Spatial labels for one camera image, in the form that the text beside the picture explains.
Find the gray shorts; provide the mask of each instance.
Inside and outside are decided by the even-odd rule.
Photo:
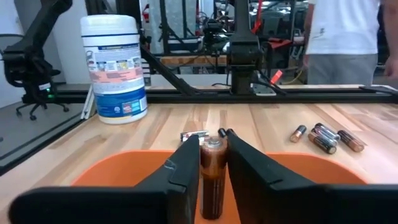
[[[309,85],[371,85],[377,54],[308,56]]]

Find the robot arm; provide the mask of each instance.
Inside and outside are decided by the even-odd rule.
[[[5,49],[4,54],[24,52],[26,49],[42,49],[58,17],[72,6],[72,0],[55,0],[43,5],[24,38]]]
[[[4,50],[2,57],[8,83],[24,87],[35,97],[40,85],[51,82],[54,70],[44,60],[42,47],[58,17],[71,6],[72,0],[54,0],[44,4],[26,35]]]

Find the orange bin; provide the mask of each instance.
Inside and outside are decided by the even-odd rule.
[[[172,153],[172,151],[128,151],[115,154],[91,166],[72,185],[132,187],[157,170]],[[318,184],[366,184],[362,178],[349,169],[322,157],[302,153],[272,152],[267,153],[267,156]],[[203,219],[200,215],[199,203],[198,200],[196,224],[240,223],[228,175],[225,182],[223,214],[218,220]]]

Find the battery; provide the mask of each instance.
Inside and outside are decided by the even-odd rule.
[[[332,146],[325,137],[319,136],[313,132],[308,134],[308,139],[327,154],[334,154],[337,151],[337,148]]]
[[[220,129],[217,131],[217,133],[218,133],[218,136],[221,137],[221,138],[225,138],[225,137],[226,137],[226,131],[225,131],[224,128],[220,128]]]
[[[348,134],[344,130],[340,130],[337,134],[341,137],[341,141],[346,144],[352,151],[361,152],[364,150],[365,146],[360,143],[357,139],[352,137],[352,135]]]
[[[334,139],[334,140],[336,140],[336,141],[339,141],[339,140],[340,140],[340,136],[339,136],[337,133],[335,133],[332,129],[326,127],[326,126],[325,126],[324,124],[322,124],[322,123],[317,123],[317,124],[315,125],[315,128],[320,128],[320,129],[324,130],[324,132],[327,133],[327,135],[328,135],[329,138],[331,138],[331,139]]]
[[[290,141],[294,143],[298,143],[300,138],[303,136],[303,134],[306,132],[307,127],[304,125],[300,125],[290,136]]]
[[[326,131],[323,130],[322,128],[315,127],[315,128],[313,128],[313,129],[311,130],[311,132],[313,132],[313,133],[315,133],[315,134],[317,134],[317,135],[319,135],[319,136],[324,137],[325,140],[327,140],[332,146],[335,146],[335,147],[336,147],[337,144],[338,144],[338,141],[336,141],[336,140],[333,138],[333,136],[331,136],[328,132],[326,132]]]
[[[200,146],[200,213],[215,220],[223,213],[227,142],[210,136]]]
[[[210,136],[209,131],[207,131],[207,130],[184,132],[184,133],[180,133],[181,142],[185,142],[186,140],[188,140],[188,138],[190,136],[193,136],[194,134],[197,134],[199,136],[199,141],[200,142],[205,141],[205,139]]]

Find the wooden table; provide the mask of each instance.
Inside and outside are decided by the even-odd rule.
[[[226,65],[226,55],[220,55],[218,58],[211,56],[164,56],[160,62],[166,66],[179,65]]]
[[[309,128],[318,122],[349,130],[366,144],[365,150],[355,153],[340,144],[337,153],[329,156],[307,138],[297,144],[288,141],[298,125]],[[216,134],[220,127],[233,128],[262,152],[317,154],[370,182],[398,183],[398,105],[149,105],[147,116],[131,124],[107,125],[94,116],[0,177],[0,223],[7,223],[10,201],[27,189],[68,185],[90,165],[114,153],[173,151],[181,132],[207,129]]]

